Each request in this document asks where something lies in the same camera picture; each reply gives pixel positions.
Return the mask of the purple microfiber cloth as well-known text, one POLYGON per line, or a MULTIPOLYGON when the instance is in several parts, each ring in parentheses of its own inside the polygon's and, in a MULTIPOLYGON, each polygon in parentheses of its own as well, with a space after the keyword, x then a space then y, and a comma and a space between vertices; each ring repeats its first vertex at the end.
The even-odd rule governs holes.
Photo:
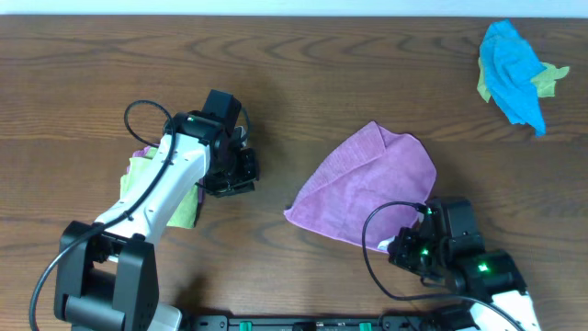
POLYGON ((436 175, 418 139, 371 121, 323 160, 284 215, 302 229, 360 246, 371 212, 387 202, 426 202, 436 175))

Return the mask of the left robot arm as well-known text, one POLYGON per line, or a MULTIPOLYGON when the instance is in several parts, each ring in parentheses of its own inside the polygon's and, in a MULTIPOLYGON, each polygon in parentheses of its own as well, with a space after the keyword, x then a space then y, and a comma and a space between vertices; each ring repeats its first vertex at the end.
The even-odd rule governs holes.
POLYGON ((179 330, 185 320, 159 299, 155 248, 193 188, 217 198, 254 190, 259 178, 246 113, 233 95, 212 90, 202 109, 168 116, 138 183, 92 224, 62 233, 54 315, 74 330, 179 330))

